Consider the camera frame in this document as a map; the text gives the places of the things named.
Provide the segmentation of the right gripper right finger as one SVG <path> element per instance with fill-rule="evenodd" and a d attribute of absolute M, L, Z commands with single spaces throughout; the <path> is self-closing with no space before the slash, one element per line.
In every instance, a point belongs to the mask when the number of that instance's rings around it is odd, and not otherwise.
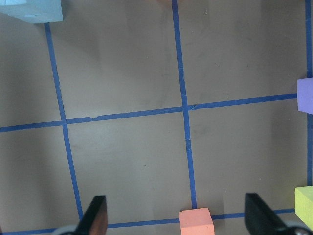
<path fill-rule="evenodd" d="M 245 226 L 251 235 L 292 235 L 288 227 L 256 193 L 245 195 Z"/>

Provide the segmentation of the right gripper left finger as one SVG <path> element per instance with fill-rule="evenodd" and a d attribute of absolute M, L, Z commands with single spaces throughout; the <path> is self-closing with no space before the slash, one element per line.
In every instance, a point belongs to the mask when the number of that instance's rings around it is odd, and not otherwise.
<path fill-rule="evenodd" d="M 95 196 L 82 220 L 74 230 L 75 235 L 105 235 L 108 229 L 106 196 Z"/>

